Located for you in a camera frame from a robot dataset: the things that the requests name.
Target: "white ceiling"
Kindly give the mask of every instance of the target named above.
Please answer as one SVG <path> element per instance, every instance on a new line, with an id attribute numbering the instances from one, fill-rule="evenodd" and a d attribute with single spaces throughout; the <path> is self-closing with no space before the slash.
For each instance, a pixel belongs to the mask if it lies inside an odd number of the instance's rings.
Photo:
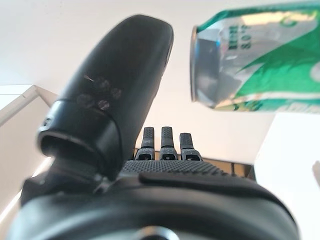
<path id="1" fill-rule="evenodd" d="M 256 0 L 3 0 L 0 84 L 35 84 L 59 93 L 115 24 L 134 14 L 160 18 L 173 26 L 175 42 L 145 125 L 155 127 L 156 142 L 161 126 L 172 126 L 176 143 L 179 133 L 191 132 L 205 157 L 252 163 L 273 114 L 217 112 L 191 103 L 189 49 L 194 25 L 221 10 L 256 4 Z"/>

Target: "can lid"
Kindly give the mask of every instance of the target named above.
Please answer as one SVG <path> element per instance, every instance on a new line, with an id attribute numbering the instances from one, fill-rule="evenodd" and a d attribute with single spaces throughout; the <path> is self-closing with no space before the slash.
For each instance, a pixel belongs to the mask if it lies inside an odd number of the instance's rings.
<path id="1" fill-rule="evenodd" d="M 195 86 L 196 41 L 197 41 L 197 26 L 194 26 L 192 29 L 191 43 L 190 43 L 190 90 L 191 90 L 192 102 L 195 102 L 197 100 L 196 86 Z"/>

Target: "white wall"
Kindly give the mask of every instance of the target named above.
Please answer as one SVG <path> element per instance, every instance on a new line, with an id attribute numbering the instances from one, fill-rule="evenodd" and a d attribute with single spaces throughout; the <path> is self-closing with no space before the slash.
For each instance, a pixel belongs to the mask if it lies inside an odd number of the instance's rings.
<path id="1" fill-rule="evenodd" d="M 31 87 L 0 110 L 0 239 L 4 239 L 18 205 L 4 219 L 3 211 L 20 191 L 24 179 L 45 159 L 36 148 L 36 134 L 49 107 L 37 94 Z"/>
<path id="2" fill-rule="evenodd" d="M 301 240 L 320 239 L 320 186 L 313 171 L 319 139 L 320 115 L 279 113 L 254 163 L 257 182 L 289 208 Z"/>
<path id="3" fill-rule="evenodd" d="M 194 25 L 225 9 L 292 1 L 3 1 L 0 29 L 5 34 L 0 37 L 0 81 L 33 83 L 57 94 L 115 24 L 133 14 L 154 16 L 173 26 L 174 44 L 145 125 L 155 127 L 158 140 L 161 127 L 172 126 L 177 148 L 179 133 L 190 132 L 194 145 L 204 157 L 253 163 L 273 114 L 217 112 L 191 103 L 191 32 Z"/>

